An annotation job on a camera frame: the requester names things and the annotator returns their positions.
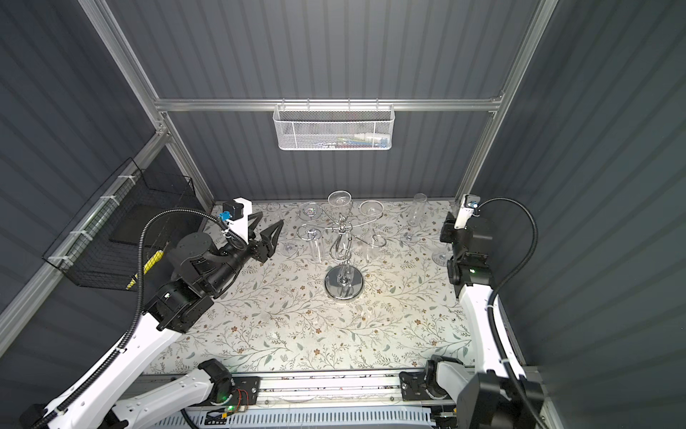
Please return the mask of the clear wine glass front sticker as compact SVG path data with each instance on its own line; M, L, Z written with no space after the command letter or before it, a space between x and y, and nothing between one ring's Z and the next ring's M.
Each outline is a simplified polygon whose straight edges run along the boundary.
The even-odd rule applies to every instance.
M424 193L414 195L412 205L407 211L407 228L402 235L404 243L411 244L417 241L416 232L425 213L427 200L428 198Z

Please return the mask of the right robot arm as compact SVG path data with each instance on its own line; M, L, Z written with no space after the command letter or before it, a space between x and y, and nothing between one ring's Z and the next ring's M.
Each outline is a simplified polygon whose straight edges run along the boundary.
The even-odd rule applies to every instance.
M459 428L543 428L540 384L527 379L507 337L487 255L462 214L447 214L439 239L451 246L448 280L467 318L474 370L451 357L432 356L423 383L436 400L451 399Z

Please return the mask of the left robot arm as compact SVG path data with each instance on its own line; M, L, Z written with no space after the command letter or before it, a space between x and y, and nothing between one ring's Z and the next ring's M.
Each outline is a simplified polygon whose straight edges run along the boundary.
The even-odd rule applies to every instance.
M208 403L222 414L249 404L230 371L209 359L187 375L132 399L123 393L169 345L186 334L221 298L250 259L265 263L274 256L284 227L278 221L262 232L255 229L263 214L244 198L225 205L219 216L196 209L182 213L218 225L226 244L218 248L204 232L181 239L165 253L175 278L144 300L145 238L139 238L137 303L129 329L72 387L48 404L34 404L21 414L24 428L148 428L176 412Z

